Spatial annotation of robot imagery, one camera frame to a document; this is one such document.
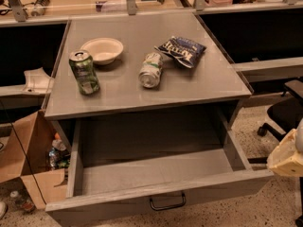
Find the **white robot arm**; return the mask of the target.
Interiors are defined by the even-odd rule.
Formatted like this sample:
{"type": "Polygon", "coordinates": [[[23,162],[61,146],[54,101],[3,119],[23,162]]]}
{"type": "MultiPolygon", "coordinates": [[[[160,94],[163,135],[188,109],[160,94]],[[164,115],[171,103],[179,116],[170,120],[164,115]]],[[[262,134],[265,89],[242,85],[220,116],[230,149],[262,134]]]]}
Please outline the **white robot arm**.
{"type": "Polygon", "coordinates": [[[303,177],[303,119],[271,152],[267,167],[280,176],[303,177]]]}

